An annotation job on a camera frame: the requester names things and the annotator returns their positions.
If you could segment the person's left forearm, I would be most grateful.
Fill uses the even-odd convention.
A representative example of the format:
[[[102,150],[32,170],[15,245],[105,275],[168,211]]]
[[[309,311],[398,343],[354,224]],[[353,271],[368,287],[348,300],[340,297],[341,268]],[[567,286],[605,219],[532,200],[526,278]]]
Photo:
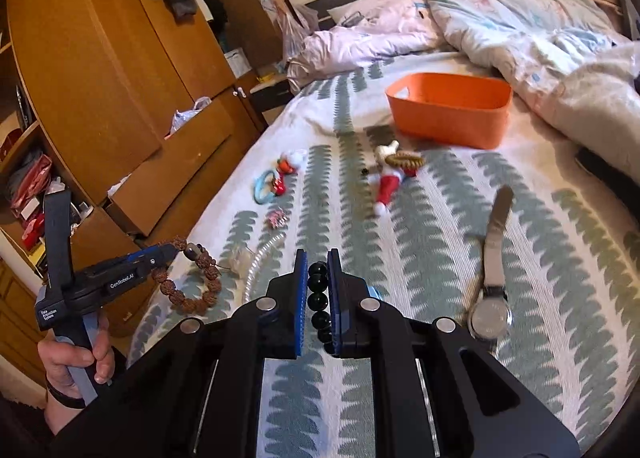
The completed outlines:
[[[54,435],[58,434],[85,407],[86,402],[68,372],[61,377],[47,377],[47,404],[44,408],[44,419]]]

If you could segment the person's left hand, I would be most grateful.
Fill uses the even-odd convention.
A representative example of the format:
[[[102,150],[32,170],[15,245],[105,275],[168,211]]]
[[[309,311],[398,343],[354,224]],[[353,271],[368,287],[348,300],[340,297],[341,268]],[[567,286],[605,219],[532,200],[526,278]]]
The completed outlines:
[[[92,350],[81,346],[58,342],[52,331],[38,343],[38,354],[43,363],[46,377],[56,391],[73,398],[81,398],[81,392],[70,374],[70,368],[96,366],[94,380],[97,384],[110,381],[115,372],[115,354],[108,334],[108,320],[101,313],[98,331]]]

